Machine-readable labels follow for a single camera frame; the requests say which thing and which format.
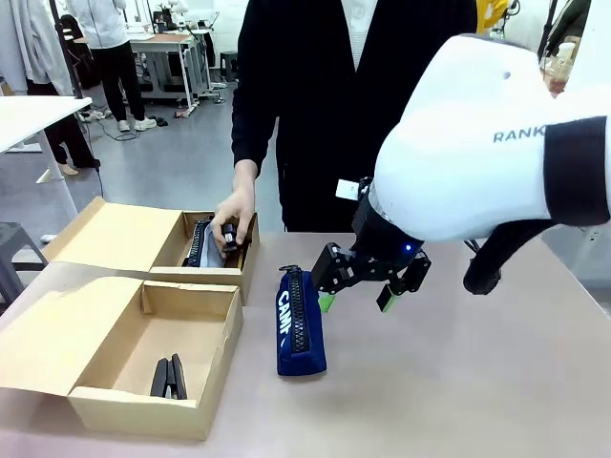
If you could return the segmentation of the person's right hand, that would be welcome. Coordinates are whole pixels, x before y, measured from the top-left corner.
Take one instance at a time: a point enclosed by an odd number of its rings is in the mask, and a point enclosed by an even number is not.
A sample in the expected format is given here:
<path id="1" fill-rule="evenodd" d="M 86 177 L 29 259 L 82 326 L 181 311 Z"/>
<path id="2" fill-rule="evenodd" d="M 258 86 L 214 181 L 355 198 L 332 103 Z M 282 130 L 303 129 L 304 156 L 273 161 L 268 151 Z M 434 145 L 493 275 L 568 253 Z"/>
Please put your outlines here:
<path id="1" fill-rule="evenodd" d="M 227 223 L 237 222 L 236 243 L 242 244 L 246 238 L 250 221 L 255 210 L 255 191 L 252 186 L 238 186 L 233 193 L 218 207 L 211 221 L 212 233 L 217 247 L 222 251 L 226 240 L 222 227 Z"/>

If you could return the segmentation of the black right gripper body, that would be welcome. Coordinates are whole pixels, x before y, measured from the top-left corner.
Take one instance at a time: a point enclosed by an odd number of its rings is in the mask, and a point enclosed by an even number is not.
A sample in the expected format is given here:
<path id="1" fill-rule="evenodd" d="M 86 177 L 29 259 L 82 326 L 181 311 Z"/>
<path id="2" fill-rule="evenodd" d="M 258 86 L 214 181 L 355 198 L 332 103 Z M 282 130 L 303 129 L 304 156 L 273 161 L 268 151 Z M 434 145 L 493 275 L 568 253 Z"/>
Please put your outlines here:
<path id="1" fill-rule="evenodd" d="M 415 239 L 380 215 L 371 203 L 371 191 L 359 200 L 352 221 L 356 256 L 386 263 L 410 263 L 424 242 Z"/>

